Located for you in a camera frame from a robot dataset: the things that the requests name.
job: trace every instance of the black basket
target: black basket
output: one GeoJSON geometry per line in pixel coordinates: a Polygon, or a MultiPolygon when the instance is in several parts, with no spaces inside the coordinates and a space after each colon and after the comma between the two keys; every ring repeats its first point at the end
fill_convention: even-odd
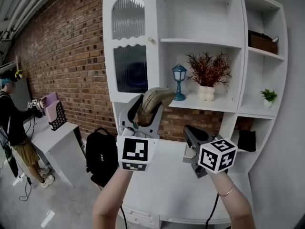
{"type": "Polygon", "coordinates": [[[61,127],[63,124],[67,122],[61,102],[59,102],[56,105],[56,114],[57,114],[56,120],[54,120],[53,122],[49,122],[52,131],[56,131],[59,127],[61,127]]]}

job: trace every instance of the red dried branches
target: red dried branches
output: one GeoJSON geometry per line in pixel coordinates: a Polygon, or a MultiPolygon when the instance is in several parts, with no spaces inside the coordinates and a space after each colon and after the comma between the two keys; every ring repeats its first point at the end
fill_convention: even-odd
{"type": "Polygon", "coordinates": [[[213,60],[209,53],[198,56],[193,53],[187,55],[191,66],[191,74],[188,77],[200,84],[200,86],[213,87],[217,84],[228,85],[227,78],[231,77],[230,66],[225,54],[220,53],[213,60]]]}

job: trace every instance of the person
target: person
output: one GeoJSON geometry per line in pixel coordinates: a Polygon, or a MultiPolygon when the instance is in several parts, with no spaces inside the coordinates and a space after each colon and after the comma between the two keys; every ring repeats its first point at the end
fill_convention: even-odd
{"type": "MultiPolygon", "coordinates": [[[[251,206],[225,172],[207,170],[228,211],[233,229],[255,229],[251,206]]],[[[93,229],[115,229],[116,217],[123,202],[133,171],[118,168],[97,197],[92,209],[93,229]]]]}
{"type": "Polygon", "coordinates": [[[23,121],[29,119],[38,110],[34,107],[28,111],[21,112],[16,108],[10,97],[10,94],[15,90],[16,82],[12,71],[3,73],[0,76],[0,82],[0,126],[7,133],[10,145],[21,156],[30,173],[40,181],[43,188],[47,188],[54,182],[54,176],[47,176],[50,172],[49,168],[40,168],[38,164],[40,158],[23,127],[23,121]]]}

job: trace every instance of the blue hair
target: blue hair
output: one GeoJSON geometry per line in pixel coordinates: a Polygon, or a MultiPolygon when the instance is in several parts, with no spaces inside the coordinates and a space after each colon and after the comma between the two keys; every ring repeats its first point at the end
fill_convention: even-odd
{"type": "Polygon", "coordinates": [[[10,81],[11,79],[9,78],[1,79],[1,89],[3,89],[5,84],[9,83],[10,81]]]}

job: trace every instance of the khaki shorts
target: khaki shorts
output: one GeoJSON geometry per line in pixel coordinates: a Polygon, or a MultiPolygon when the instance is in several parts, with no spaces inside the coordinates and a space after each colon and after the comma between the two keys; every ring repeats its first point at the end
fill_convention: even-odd
{"type": "Polygon", "coordinates": [[[33,144],[28,138],[25,139],[23,143],[13,146],[13,148],[21,156],[26,166],[33,166],[40,159],[33,144]]]}

